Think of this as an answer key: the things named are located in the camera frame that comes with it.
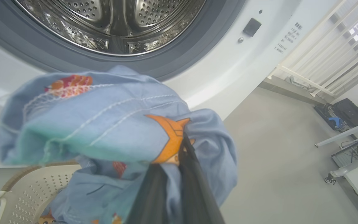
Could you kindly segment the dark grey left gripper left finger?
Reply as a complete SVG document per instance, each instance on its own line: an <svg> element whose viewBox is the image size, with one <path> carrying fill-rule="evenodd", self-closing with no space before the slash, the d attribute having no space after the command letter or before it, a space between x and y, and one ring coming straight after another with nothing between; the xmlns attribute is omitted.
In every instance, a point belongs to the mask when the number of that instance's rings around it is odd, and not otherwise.
<svg viewBox="0 0 358 224"><path fill-rule="evenodd" d="M160 164L151 164L126 219L127 224L166 224L167 175Z"/></svg>

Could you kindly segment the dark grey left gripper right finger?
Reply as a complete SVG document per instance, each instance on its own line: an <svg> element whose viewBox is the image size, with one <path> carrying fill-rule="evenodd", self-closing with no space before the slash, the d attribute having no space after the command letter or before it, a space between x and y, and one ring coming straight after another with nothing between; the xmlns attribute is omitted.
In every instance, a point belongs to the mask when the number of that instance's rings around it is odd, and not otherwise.
<svg viewBox="0 0 358 224"><path fill-rule="evenodd" d="M181 172L181 203L185 224L224 224L209 183L195 154L190 139L183 134L179 150Z"/></svg>

